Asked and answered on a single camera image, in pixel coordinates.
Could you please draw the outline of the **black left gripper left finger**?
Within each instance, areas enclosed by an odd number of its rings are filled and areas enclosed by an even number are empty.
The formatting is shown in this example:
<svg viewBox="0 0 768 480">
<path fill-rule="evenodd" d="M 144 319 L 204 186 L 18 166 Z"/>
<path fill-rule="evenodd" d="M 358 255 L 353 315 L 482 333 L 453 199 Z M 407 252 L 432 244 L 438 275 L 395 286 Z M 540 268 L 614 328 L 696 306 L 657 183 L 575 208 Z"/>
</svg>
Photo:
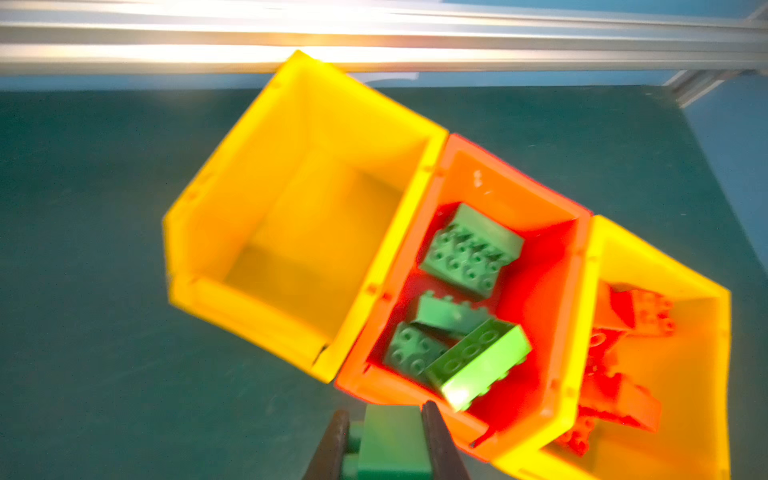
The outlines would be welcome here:
<svg viewBox="0 0 768 480">
<path fill-rule="evenodd" d="M 349 413 L 337 410 L 302 477 L 303 480 L 340 480 L 342 461 L 347 452 Z"/>
</svg>

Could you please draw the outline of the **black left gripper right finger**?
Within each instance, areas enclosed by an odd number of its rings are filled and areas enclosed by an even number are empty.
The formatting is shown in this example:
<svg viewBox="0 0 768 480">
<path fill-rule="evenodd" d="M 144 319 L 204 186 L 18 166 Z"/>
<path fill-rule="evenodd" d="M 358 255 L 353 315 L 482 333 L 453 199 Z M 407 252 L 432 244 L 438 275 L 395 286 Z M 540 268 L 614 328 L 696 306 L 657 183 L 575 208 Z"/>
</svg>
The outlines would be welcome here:
<svg viewBox="0 0 768 480">
<path fill-rule="evenodd" d="M 451 433 L 434 401 L 427 401 L 421 408 L 426 445 L 431 461 L 434 480 L 470 480 Z"/>
</svg>

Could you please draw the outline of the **green lego brick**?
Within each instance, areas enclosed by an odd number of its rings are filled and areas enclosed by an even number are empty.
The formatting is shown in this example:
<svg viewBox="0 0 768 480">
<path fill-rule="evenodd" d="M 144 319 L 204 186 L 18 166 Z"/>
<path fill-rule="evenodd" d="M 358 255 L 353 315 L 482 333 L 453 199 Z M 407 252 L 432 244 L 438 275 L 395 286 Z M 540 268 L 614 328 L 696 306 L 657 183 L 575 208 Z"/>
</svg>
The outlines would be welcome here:
<svg viewBox="0 0 768 480">
<path fill-rule="evenodd" d="M 478 299 L 492 296 L 501 270 L 520 258 L 524 239 L 461 203 L 432 238 L 419 269 Z"/>
<path fill-rule="evenodd" d="M 421 410 L 417 406 L 370 405 L 349 425 L 340 478 L 431 479 L 433 469 Z"/>
<path fill-rule="evenodd" d="M 428 290 L 411 302 L 411 322 L 436 330 L 451 338 L 461 338 L 493 315 L 486 307 L 473 307 L 469 301 L 455 302 L 452 296 L 438 297 Z"/>
<path fill-rule="evenodd" d="M 448 349 L 445 343 L 403 322 L 395 329 L 383 363 L 403 377 L 428 387 L 427 368 Z"/>
<path fill-rule="evenodd" d="M 521 325 L 489 318 L 432 362 L 425 373 L 454 410 L 465 411 L 531 351 Z"/>
</svg>

